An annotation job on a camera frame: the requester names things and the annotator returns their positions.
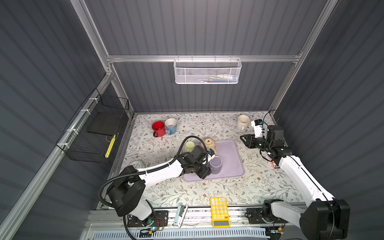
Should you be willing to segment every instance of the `red mug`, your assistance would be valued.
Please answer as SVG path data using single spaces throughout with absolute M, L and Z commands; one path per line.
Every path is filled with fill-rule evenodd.
M 162 137 L 166 134 L 166 127 L 162 121 L 156 121 L 152 124 L 153 136 Z

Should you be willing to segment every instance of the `black cable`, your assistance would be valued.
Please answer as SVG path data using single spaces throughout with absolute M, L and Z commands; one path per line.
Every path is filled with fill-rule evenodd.
M 124 222 L 124 228 L 125 228 L 125 231 L 127 232 L 128 236 L 132 239 L 132 240 L 136 240 L 136 238 L 134 238 L 132 236 L 132 234 L 128 231 L 128 226 L 127 226 L 127 220 L 125 219 L 125 215 L 122 217 L 122 220 Z
M 203 146 L 204 146 L 204 149 L 205 151 L 207 151 L 207 147 L 204 143 L 203 140 L 201 140 L 199 137 L 197 136 L 194 136 L 194 135 L 191 135 L 191 136 L 188 136 L 186 137 L 183 142 L 181 143 L 180 145 L 180 148 L 179 150 L 177 151 L 177 154 L 175 155 L 175 157 L 172 159 L 172 161 L 169 162 L 169 165 L 171 165 L 172 163 L 174 163 L 176 161 L 176 159 L 179 157 L 180 155 L 180 152 L 184 146 L 184 143 L 187 141 L 187 139 L 190 139 L 190 138 L 196 138 L 198 139 L 200 142 L 203 143 Z M 205 156 L 205 160 L 206 160 L 206 164 L 208 164 L 208 155 Z M 102 192 L 103 192 L 103 189 L 108 185 L 110 184 L 111 182 L 115 181 L 116 179 L 119 179 L 119 178 L 125 178 L 125 177 L 131 177 L 131 176 L 138 176 L 138 175 L 143 175 L 143 174 L 148 174 L 148 173 L 152 173 L 152 172 L 156 172 L 156 171 L 159 171 L 161 169 L 164 169 L 166 167 L 169 166 L 168 164 L 164 164 L 163 166 L 160 166 L 160 167 L 157 167 L 157 168 L 154 168 L 154 169 L 150 169 L 148 171 L 142 171 L 142 172 L 132 172 L 132 173 L 127 173 L 127 174 L 123 174 L 123 175 L 119 175 L 119 176 L 116 176 L 116 177 L 113 177 L 111 179 L 108 179 L 105 183 L 103 183 L 98 191 L 98 199 L 99 201 L 106 205 L 106 206 L 109 206 L 109 207 L 113 207 L 113 204 L 110 203 L 110 202 L 107 202 L 103 197 L 102 197 Z
M 269 112 L 267 112 L 264 117 L 263 117 L 263 123 L 264 123 L 264 119 L 265 119 L 265 116 L 267 116 L 268 113 L 272 112 L 272 111 L 278 111 L 277 109 L 273 109 L 273 110 L 270 110 Z
M 324 196 L 324 198 L 327 200 L 327 202 L 328 202 L 328 204 L 329 204 L 329 207 L 331 208 L 331 211 L 332 211 L 333 223 L 332 223 L 331 232 L 329 233 L 329 240 L 331 240 L 331 236 L 332 236 L 332 232 L 333 232 L 333 227 L 335 226 L 335 213 L 333 212 L 333 208 L 332 208 L 332 206 L 331 206 L 331 203 L 328 201 L 328 198 L 325 196 L 324 193 L 323 193 L 323 196 Z
M 269 162 L 272 162 L 273 160 L 268 160 L 268 159 L 266 159 L 263 155 L 262 155 L 262 150 L 260 149 L 259 150 L 259 153 L 260 153 L 260 155 L 265 159 L 265 160 L 267 160 L 267 161 L 269 161 Z
M 247 213 L 244 214 L 244 216 L 245 216 L 246 218 L 251 218 L 251 217 L 253 217 L 254 214 L 258 214 L 258 213 L 261 212 L 262 210 L 263 210 L 263 209 L 259 209 L 259 210 L 254 211 L 254 212 L 247 212 Z
M 294 161 L 295 161 L 295 163 L 297 164 L 297 165 L 299 165 L 300 166 L 300 164 L 298 164 L 297 162 L 296 162 L 296 160 L 291 156 L 291 155 L 285 155 L 285 156 L 288 156 L 288 157 L 290 157 L 290 158 L 292 158 Z

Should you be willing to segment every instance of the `yellow calculator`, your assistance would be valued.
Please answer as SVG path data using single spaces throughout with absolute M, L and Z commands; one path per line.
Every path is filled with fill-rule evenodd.
M 230 227 L 227 200 L 224 197 L 211 198 L 212 224 L 214 227 Z

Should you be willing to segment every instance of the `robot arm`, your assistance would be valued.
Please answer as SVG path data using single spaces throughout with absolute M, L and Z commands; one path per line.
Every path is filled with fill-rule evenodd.
M 192 152 L 185 152 L 175 156 L 171 160 L 148 168 L 135 169 L 128 166 L 119 174 L 107 189 L 107 194 L 119 217 L 131 214 L 142 221 L 143 226 L 148 226 L 154 219 L 154 210 L 148 201 L 141 199 L 144 190 L 156 183 L 172 177 L 178 177 L 188 173 L 196 173 L 201 179 L 205 179 L 211 169 L 208 162 L 215 157 L 215 152 L 208 152 L 196 146 Z
M 307 209 L 292 206 L 280 199 L 265 200 L 262 215 L 266 219 L 282 218 L 301 228 L 309 240 L 345 239 L 349 222 L 349 205 L 335 199 L 305 168 L 292 149 L 285 146 L 283 129 L 268 126 L 263 136 L 263 122 L 252 121 L 255 134 L 243 135 L 240 139 L 248 148 L 258 148 L 268 153 L 293 181 L 302 194 Z

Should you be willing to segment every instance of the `light green cup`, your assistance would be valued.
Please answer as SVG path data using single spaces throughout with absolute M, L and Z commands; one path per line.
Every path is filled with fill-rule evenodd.
M 184 151 L 185 152 L 192 152 L 194 148 L 195 148 L 195 144 L 193 142 L 187 142 L 185 144 Z

